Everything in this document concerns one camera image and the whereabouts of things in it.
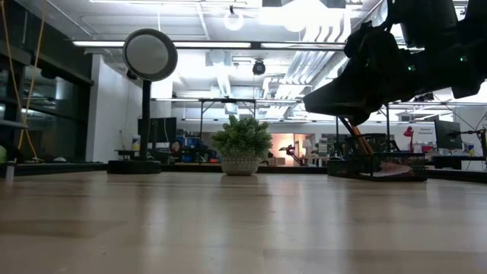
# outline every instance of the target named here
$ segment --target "wooden floor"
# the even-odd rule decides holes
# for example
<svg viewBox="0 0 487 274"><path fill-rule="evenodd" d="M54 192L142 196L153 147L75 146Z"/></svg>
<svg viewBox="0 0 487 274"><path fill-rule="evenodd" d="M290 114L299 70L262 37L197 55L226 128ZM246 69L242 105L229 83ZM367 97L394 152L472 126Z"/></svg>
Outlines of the wooden floor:
<svg viewBox="0 0 487 274"><path fill-rule="evenodd" d="M104 172L0 185L1 274L487 273L487 185Z"/></svg>

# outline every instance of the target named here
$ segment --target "cable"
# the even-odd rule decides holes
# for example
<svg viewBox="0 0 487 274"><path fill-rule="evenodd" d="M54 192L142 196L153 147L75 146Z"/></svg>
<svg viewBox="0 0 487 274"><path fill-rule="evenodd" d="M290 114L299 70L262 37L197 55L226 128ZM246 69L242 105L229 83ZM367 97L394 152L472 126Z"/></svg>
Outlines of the cable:
<svg viewBox="0 0 487 274"><path fill-rule="evenodd" d="M166 142L165 142L164 144L166 144L166 148L167 148L168 150L170 150L170 149L169 149L170 142L169 142L169 138L167 137L166 122L167 122L167 118L166 118L166 119L164 119L164 134L166 135Z"/></svg>
<svg viewBox="0 0 487 274"><path fill-rule="evenodd" d="M485 116L487 116L487 111L484 113L484 115L482 116L482 118L480 118L479 123L478 123L478 124L477 124L477 126L475 127L475 131L479 130L479 126L480 126L480 124L482 123L482 121L484 120Z"/></svg>
<svg viewBox="0 0 487 274"><path fill-rule="evenodd" d="M46 13L46 3L47 3L47 1L44 2L42 28L43 28L45 13ZM21 100L19 98L17 81L15 79L14 64L12 62L12 55L11 55L11 49L10 49L10 40L9 40L9 37L8 37L7 17L5 15L5 3L4 3L3 0L0 2L0 9L2 10L2 20L3 20L3 26L4 26L4 32L5 32L5 43L7 44L8 63L10 65L10 74L11 74L11 77L12 77L12 81L14 83L15 98L17 100L17 106L18 106L18 109L19 109L19 113L22 114L22 103L21 103ZM21 115L22 123L24 125L27 125L27 111L28 111L28 109L26 109L25 117ZM29 146L30 146L30 149L33 152L34 158L37 159L37 160L39 160L37 158L36 150L35 150L34 146L32 145L32 141L30 140L29 132L26 129L22 129L21 130L21 136L24 134L24 130L26 131L27 141L29 142ZM22 146L22 139L19 142L19 146L18 146L18 149L19 150L21 149L21 146Z"/></svg>
<svg viewBox="0 0 487 274"><path fill-rule="evenodd" d="M442 102L440 100L440 98L438 98L438 96L436 96L435 94L433 94L433 96L438 99L440 102ZM466 120L464 120L460 115L456 114L455 111L453 109L451 109L448 105L444 104L444 106L447 107L447 109L449 109L456 117L458 117L459 119L461 119L465 124L467 124L470 128L472 128L473 130L476 130L472 125L470 125Z"/></svg>

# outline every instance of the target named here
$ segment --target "computer screen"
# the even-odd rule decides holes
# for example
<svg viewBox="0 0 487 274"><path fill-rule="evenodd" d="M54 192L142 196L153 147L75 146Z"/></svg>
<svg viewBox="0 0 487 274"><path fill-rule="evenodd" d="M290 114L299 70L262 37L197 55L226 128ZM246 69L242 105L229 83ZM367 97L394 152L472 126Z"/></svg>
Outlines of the computer screen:
<svg viewBox="0 0 487 274"><path fill-rule="evenodd" d="M142 119L138 120L138 134L140 134ZM176 141L176 117L151 118L149 142L175 142Z"/></svg>
<svg viewBox="0 0 487 274"><path fill-rule="evenodd" d="M434 129L436 131L436 143L438 148L463 149L461 135L452 134L460 132L459 123L436 120L434 122Z"/></svg>

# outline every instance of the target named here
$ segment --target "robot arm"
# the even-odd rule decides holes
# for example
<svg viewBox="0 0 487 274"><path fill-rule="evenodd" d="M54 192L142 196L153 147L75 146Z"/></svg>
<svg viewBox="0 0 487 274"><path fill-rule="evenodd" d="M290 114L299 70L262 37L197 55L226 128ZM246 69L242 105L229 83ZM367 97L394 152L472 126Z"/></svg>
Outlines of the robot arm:
<svg viewBox="0 0 487 274"><path fill-rule="evenodd" d="M396 100L452 88L455 98L475 95L487 78L487 1L470 0L457 20L452 0L388 0L382 25L363 23L350 35L343 73L304 97L306 110L348 118L353 126ZM400 24L409 48L389 32Z"/></svg>

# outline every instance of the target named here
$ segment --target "potted plant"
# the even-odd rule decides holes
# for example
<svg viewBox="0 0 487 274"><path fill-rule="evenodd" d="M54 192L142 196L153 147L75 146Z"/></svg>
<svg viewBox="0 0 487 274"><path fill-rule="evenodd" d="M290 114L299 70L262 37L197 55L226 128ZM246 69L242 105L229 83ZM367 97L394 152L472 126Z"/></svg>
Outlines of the potted plant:
<svg viewBox="0 0 487 274"><path fill-rule="evenodd" d="M221 158L223 172L231 176L250 176L257 172L261 159L265 159L272 147L268 123L259 123L254 118L240 121L230 116L230 123L223 131L212 135L213 146Z"/></svg>

